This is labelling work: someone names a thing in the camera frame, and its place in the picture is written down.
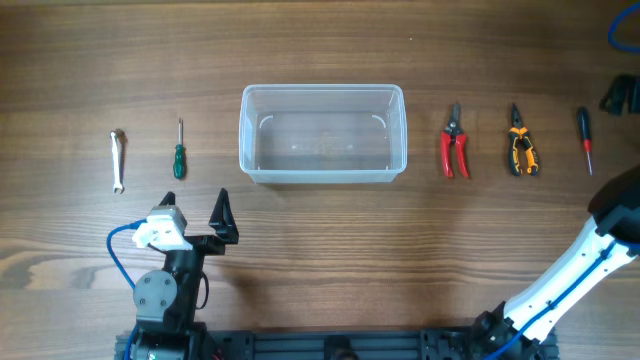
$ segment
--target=wrench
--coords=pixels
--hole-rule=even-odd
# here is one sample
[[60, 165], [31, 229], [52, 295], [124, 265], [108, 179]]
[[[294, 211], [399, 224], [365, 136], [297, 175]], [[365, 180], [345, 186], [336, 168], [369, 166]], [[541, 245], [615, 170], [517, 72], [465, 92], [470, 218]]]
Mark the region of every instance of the wrench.
[[120, 139], [119, 133], [122, 130], [111, 131], [111, 154], [113, 155], [113, 192], [120, 194], [124, 191], [122, 186], [122, 139]]

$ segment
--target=clear plastic container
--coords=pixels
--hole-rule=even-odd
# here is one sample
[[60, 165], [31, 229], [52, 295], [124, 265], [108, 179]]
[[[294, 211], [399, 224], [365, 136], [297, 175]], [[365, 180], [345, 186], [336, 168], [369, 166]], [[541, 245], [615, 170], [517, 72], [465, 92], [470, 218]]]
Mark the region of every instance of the clear plastic container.
[[250, 85], [240, 167], [256, 183], [390, 182], [407, 167], [396, 85]]

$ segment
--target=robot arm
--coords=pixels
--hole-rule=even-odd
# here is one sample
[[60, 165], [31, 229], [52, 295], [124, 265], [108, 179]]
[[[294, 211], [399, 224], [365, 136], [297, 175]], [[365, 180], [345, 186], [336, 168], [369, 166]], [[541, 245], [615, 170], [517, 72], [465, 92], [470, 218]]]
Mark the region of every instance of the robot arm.
[[[544, 341], [556, 322], [580, 298], [598, 282], [616, 269], [630, 263], [635, 255], [624, 245], [606, 234], [596, 234], [597, 225], [593, 218], [585, 224], [576, 241], [551, 267], [531, 286], [512, 297], [504, 307], [505, 319], [513, 321], [513, 327], [520, 330], [537, 314], [550, 308], [525, 332], [530, 340]], [[606, 256], [590, 270], [596, 260]], [[552, 304], [574, 283], [577, 285], [556, 306]]]
[[202, 271], [205, 257], [224, 255], [226, 245], [238, 243], [227, 191], [220, 190], [209, 220], [215, 235], [185, 236], [187, 221], [171, 192], [151, 210], [146, 225], [138, 228], [134, 242], [164, 252], [165, 261], [162, 270], [143, 275], [133, 291], [138, 331], [131, 335], [130, 359], [224, 360], [206, 325], [194, 319], [196, 310], [204, 307], [196, 301], [201, 279], [208, 282]]
[[592, 217], [574, 244], [535, 283], [480, 315], [468, 354], [529, 359], [564, 315], [608, 274], [640, 253], [640, 166], [607, 183], [589, 204]]

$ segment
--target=screwdriver handle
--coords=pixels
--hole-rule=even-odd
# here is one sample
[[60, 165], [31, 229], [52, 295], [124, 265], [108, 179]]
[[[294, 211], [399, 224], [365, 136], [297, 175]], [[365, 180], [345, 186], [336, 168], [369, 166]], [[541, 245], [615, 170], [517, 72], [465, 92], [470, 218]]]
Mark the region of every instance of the screwdriver handle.
[[173, 177], [176, 179], [184, 178], [185, 166], [184, 166], [184, 146], [182, 144], [176, 145], [176, 160], [173, 163]]
[[589, 128], [589, 112], [584, 106], [578, 109], [578, 128], [580, 129], [580, 138], [584, 146], [584, 151], [591, 152], [591, 129]]

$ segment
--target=red screwdriver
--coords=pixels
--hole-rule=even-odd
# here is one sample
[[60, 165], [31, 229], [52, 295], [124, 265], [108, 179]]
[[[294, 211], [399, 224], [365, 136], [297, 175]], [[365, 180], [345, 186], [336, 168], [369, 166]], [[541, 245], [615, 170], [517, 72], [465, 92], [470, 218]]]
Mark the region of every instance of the red screwdriver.
[[589, 129], [589, 112], [587, 108], [581, 106], [578, 108], [578, 128], [580, 128], [580, 138], [584, 151], [587, 153], [587, 164], [589, 165], [589, 175], [593, 175], [591, 168], [591, 130]]

